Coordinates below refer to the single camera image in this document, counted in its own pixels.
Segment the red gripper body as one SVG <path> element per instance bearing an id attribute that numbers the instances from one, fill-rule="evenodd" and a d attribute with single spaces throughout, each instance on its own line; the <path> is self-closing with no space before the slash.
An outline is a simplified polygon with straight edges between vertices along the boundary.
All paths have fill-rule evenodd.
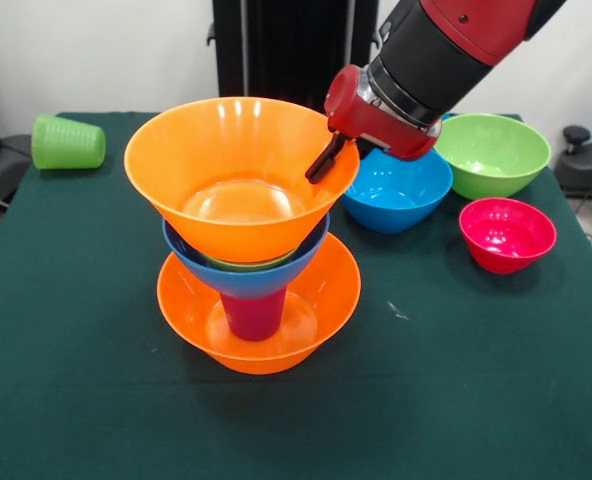
<path id="1" fill-rule="evenodd" d="M 401 160 L 416 160 L 436 144 L 442 127 L 415 126 L 380 100 L 365 69 L 344 66 L 328 89 L 324 110 L 331 131 L 367 140 Z"/>

